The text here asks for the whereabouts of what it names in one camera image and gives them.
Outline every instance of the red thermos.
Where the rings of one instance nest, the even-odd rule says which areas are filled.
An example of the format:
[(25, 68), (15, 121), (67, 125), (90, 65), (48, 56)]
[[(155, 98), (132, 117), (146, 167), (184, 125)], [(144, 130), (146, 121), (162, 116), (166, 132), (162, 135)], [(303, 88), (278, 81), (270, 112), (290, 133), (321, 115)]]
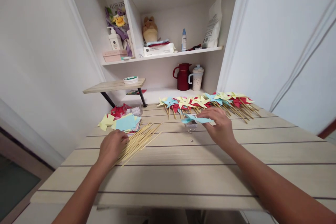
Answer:
[[(181, 63), (178, 67), (174, 68), (173, 77), (177, 79), (177, 89), (181, 91), (186, 91), (190, 89), (190, 84), (188, 83), (188, 77), (190, 74), (189, 67), (191, 64), (189, 63)], [(175, 70), (179, 69), (177, 73), (177, 78), (175, 77)]]

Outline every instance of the tissue box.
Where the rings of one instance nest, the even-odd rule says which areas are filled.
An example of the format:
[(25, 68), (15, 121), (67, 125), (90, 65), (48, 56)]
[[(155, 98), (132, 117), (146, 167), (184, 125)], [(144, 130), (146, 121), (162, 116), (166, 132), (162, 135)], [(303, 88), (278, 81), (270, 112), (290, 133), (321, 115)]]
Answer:
[(115, 50), (103, 52), (105, 62), (120, 61), (121, 57), (127, 57), (126, 50)]
[(161, 54), (170, 54), (174, 52), (174, 43), (169, 43), (167, 45), (158, 45), (153, 47), (144, 47), (143, 55), (145, 57), (161, 55)]

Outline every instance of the plush toy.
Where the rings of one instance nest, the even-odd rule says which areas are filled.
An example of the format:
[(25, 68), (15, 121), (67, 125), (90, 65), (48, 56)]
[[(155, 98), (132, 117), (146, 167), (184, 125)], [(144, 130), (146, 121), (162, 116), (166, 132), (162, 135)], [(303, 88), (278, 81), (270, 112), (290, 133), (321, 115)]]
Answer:
[(146, 41), (146, 43), (148, 42), (156, 42), (158, 40), (158, 27), (156, 26), (155, 22), (154, 22), (154, 17), (145, 17), (145, 19), (143, 20), (144, 25), (142, 27), (142, 34), (143, 37)]

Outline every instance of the pink box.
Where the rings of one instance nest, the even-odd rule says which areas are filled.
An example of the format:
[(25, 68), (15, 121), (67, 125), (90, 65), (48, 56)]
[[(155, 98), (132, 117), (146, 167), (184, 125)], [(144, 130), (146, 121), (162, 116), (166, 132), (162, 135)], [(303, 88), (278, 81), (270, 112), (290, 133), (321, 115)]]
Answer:
[(127, 57), (126, 50), (115, 50), (103, 52), (105, 62), (120, 61), (121, 57)]

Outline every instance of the right hand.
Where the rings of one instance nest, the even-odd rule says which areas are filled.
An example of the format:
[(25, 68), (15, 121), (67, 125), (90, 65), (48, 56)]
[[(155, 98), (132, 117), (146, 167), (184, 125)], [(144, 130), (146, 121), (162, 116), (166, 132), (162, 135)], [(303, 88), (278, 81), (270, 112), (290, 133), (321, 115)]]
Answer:
[(197, 115), (198, 118), (210, 118), (215, 121), (216, 125), (204, 123), (203, 126), (208, 131), (212, 140), (218, 144), (224, 151), (227, 148), (234, 147), (238, 143), (235, 139), (232, 130), (232, 122), (226, 116), (223, 109), (220, 108), (207, 108)]

